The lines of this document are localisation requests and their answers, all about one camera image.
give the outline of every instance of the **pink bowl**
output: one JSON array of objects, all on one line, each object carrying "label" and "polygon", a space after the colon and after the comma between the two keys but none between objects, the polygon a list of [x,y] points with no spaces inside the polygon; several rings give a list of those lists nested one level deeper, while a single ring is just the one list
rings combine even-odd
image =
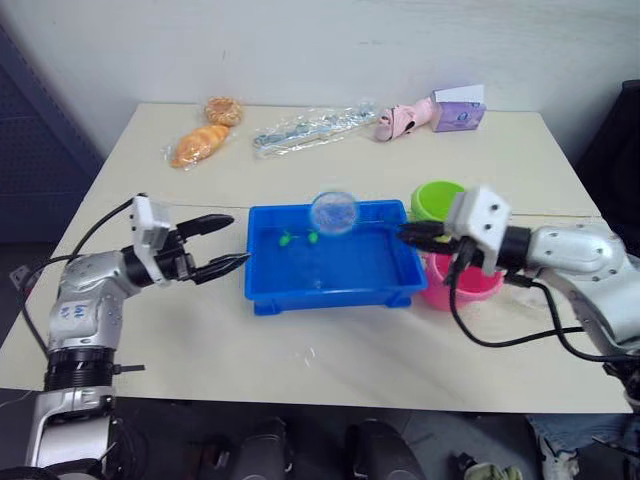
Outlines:
[{"label": "pink bowl", "polygon": [[[451,255],[434,253],[426,255],[425,260],[429,286],[420,293],[433,308],[449,312],[451,311],[449,308],[449,286],[444,285],[443,281],[449,270]],[[481,269],[469,267],[460,275],[456,305],[458,308],[462,308],[468,303],[486,300],[497,293],[503,283],[504,280],[500,272],[492,277],[487,277]]]}]

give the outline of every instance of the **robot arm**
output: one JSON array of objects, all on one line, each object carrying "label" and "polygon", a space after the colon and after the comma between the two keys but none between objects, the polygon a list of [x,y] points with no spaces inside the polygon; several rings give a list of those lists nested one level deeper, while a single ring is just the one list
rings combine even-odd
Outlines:
[{"label": "robot arm", "polygon": [[198,268],[185,252],[189,237],[231,224],[228,215],[206,215],[170,230],[164,208],[137,196],[130,218],[134,244],[71,261],[49,316],[44,392],[36,399],[26,464],[47,467],[60,478],[91,468],[96,476],[119,478],[126,473],[107,464],[108,452],[121,440],[113,417],[113,375],[140,369],[114,363],[124,301],[152,284],[213,280],[249,257],[225,255]]},{"label": "robot arm", "polygon": [[[640,312],[634,307],[640,298],[640,271],[621,239],[597,226],[510,227],[509,216],[502,198],[479,187],[457,194],[444,224],[406,224],[399,237],[424,251],[460,254],[467,249],[469,263],[487,275],[496,269],[512,275],[523,271],[559,290],[598,350],[615,360],[606,362],[605,370],[623,382],[629,403],[639,410]],[[442,235],[451,240],[443,243]],[[606,360],[587,354],[581,358]]]}]

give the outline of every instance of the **bread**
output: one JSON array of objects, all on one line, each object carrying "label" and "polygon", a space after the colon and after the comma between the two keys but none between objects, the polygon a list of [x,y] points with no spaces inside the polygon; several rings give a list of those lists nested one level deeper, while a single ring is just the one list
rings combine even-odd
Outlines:
[{"label": "bread", "polygon": [[234,127],[242,120],[242,107],[230,97],[212,97],[204,107],[207,118],[214,125]]},{"label": "bread", "polygon": [[224,125],[207,125],[196,128],[178,142],[171,159],[171,166],[188,168],[204,160],[222,145],[227,135],[229,135],[229,128]]}]

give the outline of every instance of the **pink shoe toy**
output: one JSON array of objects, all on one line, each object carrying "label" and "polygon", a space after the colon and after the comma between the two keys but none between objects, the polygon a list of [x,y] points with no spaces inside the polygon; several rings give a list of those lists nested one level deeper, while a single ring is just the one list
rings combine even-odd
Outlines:
[{"label": "pink shoe toy", "polygon": [[387,108],[378,119],[375,136],[381,142],[413,132],[433,116],[433,102],[430,98],[418,100],[415,105],[397,105]]}]

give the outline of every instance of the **label on robot arm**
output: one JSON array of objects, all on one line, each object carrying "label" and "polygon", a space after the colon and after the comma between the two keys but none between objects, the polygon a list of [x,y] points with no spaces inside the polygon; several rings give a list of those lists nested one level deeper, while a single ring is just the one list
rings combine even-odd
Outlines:
[{"label": "label on robot arm", "polygon": [[58,310],[56,330],[73,331],[80,335],[92,335],[95,330],[90,301],[65,302]]}]

